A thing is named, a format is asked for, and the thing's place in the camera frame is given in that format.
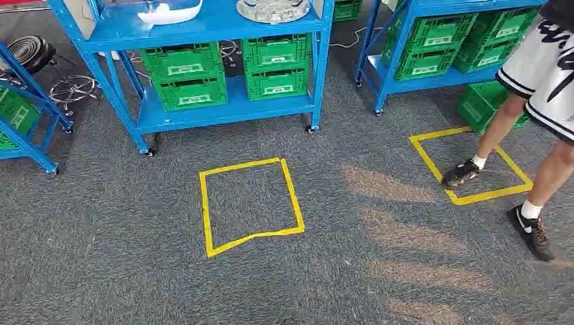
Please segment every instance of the white shorts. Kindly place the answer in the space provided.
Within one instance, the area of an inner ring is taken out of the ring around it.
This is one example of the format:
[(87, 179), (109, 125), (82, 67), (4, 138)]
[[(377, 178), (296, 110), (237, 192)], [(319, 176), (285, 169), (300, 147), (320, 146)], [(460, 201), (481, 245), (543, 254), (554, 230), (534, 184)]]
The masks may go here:
[(574, 141), (574, 36), (539, 19), (496, 79), (528, 100), (525, 112), (559, 138)]

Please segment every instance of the white logo on shoe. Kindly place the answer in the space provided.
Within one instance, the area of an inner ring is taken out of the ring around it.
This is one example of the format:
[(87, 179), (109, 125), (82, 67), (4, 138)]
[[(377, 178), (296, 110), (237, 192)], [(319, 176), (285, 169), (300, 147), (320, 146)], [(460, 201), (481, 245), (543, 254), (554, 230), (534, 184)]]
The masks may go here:
[(532, 232), (532, 227), (530, 226), (525, 226), (524, 223), (522, 222), (522, 218), (520, 218), (520, 213), (518, 213), (518, 209), (516, 210), (516, 217), (518, 218), (518, 222), (520, 223), (520, 225), (522, 226), (522, 228), (524, 229), (524, 231), (527, 234), (530, 234)]

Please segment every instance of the yellow tape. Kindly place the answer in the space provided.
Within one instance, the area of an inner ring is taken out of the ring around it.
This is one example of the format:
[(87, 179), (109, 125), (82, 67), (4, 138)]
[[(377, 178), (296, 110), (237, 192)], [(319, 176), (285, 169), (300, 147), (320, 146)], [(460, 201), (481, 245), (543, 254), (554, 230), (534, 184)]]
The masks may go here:
[[(413, 135), (413, 136), (409, 137), (411, 144), (413, 145), (415, 150), (418, 152), (418, 154), (421, 156), (424, 163), (427, 165), (428, 169), (430, 169), (431, 173), (433, 173), (433, 175), (435, 176), (435, 178), (437, 179), (437, 181), (439, 183), (442, 181), (443, 176), (442, 176), (441, 172), (439, 171), (439, 169), (437, 168), (437, 166), (431, 160), (431, 158), (426, 154), (426, 151), (424, 151), (424, 149), (420, 145), (419, 141), (426, 140), (426, 139), (434, 139), (437, 137), (445, 137), (447, 135), (454, 135), (454, 134), (459, 134), (459, 133), (463, 133), (463, 132), (467, 132), (467, 131), (471, 131), (470, 127), (459, 127), (457, 129), (436, 131), (436, 132), (430, 132), (430, 133), (425, 133), (425, 134), (421, 134), (421, 135)], [(506, 161), (506, 163), (512, 169), (512, 171), (514, 173), (516, 173), (516, 175), (518, 175), (518, 177), (520, 177), (520, 179), (525, 183), (522, 185), (518, 185), (518, 186), (512, 186), (510, 188), (503, 188), (500, 190), (489, 191), (486, 193), (480, 193), (480, 194), (465, 196), (465, 197), (461, 197), (461, 198), (456, 196), (456, 194), (454, 194), (453, 191), (445, 189), (445, 193), (448, 195), (448, 197), (453, 202), (453, 204), (455, 204), (455, 205), (466, 205), (466, 204), (476, 203), (476, 202), (480, 202), (480, 201), (484, 201), (484, 200), (490, 200), (493, 198), (500, 198), (502, 196), (527, 192), (527, 191), (532, 189), (532, 185), (533, 185), (532, 181), (522, 171), (522, 169), (520, 167), (518, 167), (518, 165), (504, 152), (504, 150), (502, 150), (502, 148), (499, 146), (496, 146), (494, 149), (502, 157), (502, 159), (504, 159), (504, 161)]]
[[(281, 162), (281, 168), (283, 170), (283, 176), (285, 178), (285, 182), (287, 183), (287, 188), (289, 189), (289, 196), (291, 198), (291, 204), (293, 205), (293, 211), (295, 213), (295, 217), (297, 219), (297, 227), (282, 229), (276, 232), (259, 232), (256, 234), (251, 234), (249, 236), (245, 236), (243, 238), (239, 238), (237, 240), (233, 240), (231, 242), (227, 242), (219, 247), (213, 248), (213, 237), (211, 234), (211, 221), (209, 219), (209, 199), (207, 196), (207, 181), (206, 176), (212, 175), (216, 173), (223, 173), (226, 171), (234, 171), (237, 169), (249, 168), (253, 166), (261, 166), (261, 165), (268, 165), (273, 163)], [(287, 168), (287, 162), (285, 159), (279, 158), (271, 158), (265, 160), (258, 160), (253, 162), (246, 162), (244, 164), (238, 164), (233, 166), (221, 167), (216, 169), (210, 169), (208, 171), (203, 171), (199, 173), (200, 178), (200, 185), (201, 185), (201, 196), (202, 196), (202, 206), (203, 206), (203, 228), (205, 231), (205, 250), (207, 252), (208, 257), (213, 257), (219, 253), (225, 252), (228, 249), (236, 247), (248, 240), (257, 237), (269, 237), (269, 236), (286, 236), (292, 234), (300, 234), (305, 232), (305, 224), (303, 223), (303, 216), (301, 215), (301, 209), (299, 207), (299, 202), (295, 195), (295, 189), (293, 186), (293, 182), (291, 180), (291, 174), (289, 173), (289, 169)]]

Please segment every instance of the blue shelving unit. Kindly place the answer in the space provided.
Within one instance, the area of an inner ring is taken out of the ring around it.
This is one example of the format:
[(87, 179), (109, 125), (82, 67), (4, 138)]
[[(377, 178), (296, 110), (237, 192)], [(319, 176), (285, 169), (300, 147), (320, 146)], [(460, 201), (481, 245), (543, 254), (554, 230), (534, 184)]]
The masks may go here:
[[(374, 105), (375, 114), (381, 115), (384, 101), (387, 96), (392, 93), (403, 93), (406, 91), (493, 80), (494, 75), (499, 68), (497, 66), (469, 74), (464, 74), (452, 66), (443, 76), (409, 81), (396, 81), (396, 69), (399, 65), (401, 54), (403, 53), (409, 31), (411, 30), (415, 19), (419, 17), (446, 16), (473, 12), (486, 12), (489, 10), (529, 7), (543, 5), (545, 2), (546, 0), (404, 0), (395, 10), (395, 13), (391, 18), (382, 26), (382, 30), (373, 36), (375, 22), (381, 3), (381, 1), (374, 0), (366, 26), (367, 30), (363, 38), (357, 69), (355, 71), (355, 82), (359, 87), (363, 85), (363, 80), (367, 82), (367, 85), (369, 85), (372, 91), (376, 94)], [(393, 53), (391, 62), (389, 65), (386, 65), (381, 61), (380, 54), (369, 56), (369, 53), (371, 52), (373, 45), (387, 33), (389, 26), (396, 21), (397, 17), (403, 10), (406, 10), (406, 16), (399, 33), (397, 46), (395, 47), (395, 52)]]
[(39, 163), (46, 170), (46, 173), (56, 174), (58, 172), (58, 164), (46, 155), (46, 151), (58, 125), (61, 125), (62, 130), (66, 133), (72, 133), (73, 122), (66, 118), (62, 111), (49, 99), (40, 85), (36, 83), (32, 76), (18, 63), (8, 48), (2, 43), (0, 43), (0, 58), (22, 82), (21, 85), (15, 85), (7, 81), (0, 81), (0, 86), (7, 87), (12, 91), (18, 92), (20, 95), (30, 98), (40, 110), (41, 117), (49, 117), (48, 127), (39, 145), (34, 145), (32, 137), (37, 132), (41, 118), (36, 121), (26, 135), (20, 134), (7, 121), (0, 118), (0, 131), (18, 146), (17, 149), (0, 150), (0, 159), (30, 157)]
[[(63, 0), (47, 2), (142, 154), (153, 155), (142, 136), (146, 133), (301, 113), (311, 113), (310, 131), (319, 129), (334, 0), (323, 1), (321, 15), (312, 7), (304, 18), (285, 24), (261, 24), (247, 20), (236, 11), (236, 0), (206, 0), (193, 20), (164, 26), (150, 26), (137, 17), (138, 12), (146, 11), (145, 3), (104, 5), (102, 0), (89, 0), (95, 17), (95, 29), (88, 39), (79, 30)], [(176, 0), (161, 2), (177, 3)], [(250, 102), (244, 78), (235, 77), (227, 79), (229, 99), (226, 105), (177, 112), (164, 111), (156, 90), (142, 86), (125, 53), (126, 50), (147, 47), (296, 33), (311, 33), (313, 38), (313, 89), (309, 94)], [(101, 51), (108, 54), (109, 78), (96, 54)], [(118, 71), (111, 60), (111, 51), (118, 52), (121, 66), (141, 100), (137, 118), (133, 118), (128, 111)]]

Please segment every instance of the ankle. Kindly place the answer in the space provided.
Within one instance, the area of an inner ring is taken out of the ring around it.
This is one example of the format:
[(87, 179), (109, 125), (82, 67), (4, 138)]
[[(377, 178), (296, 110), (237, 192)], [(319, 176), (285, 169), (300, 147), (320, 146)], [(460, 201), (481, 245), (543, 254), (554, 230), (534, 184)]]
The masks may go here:
[(484, 165), (486, 164), (486, 158), (481, 158), (478, 155), (475, 155), (471, 160), (480, 169), (483, 169)]
[(530, 201), (526, 200), (522, 204), (521, 214), (526, 219), (538, 219), (542, 207), (543, 206), (534, 205)]

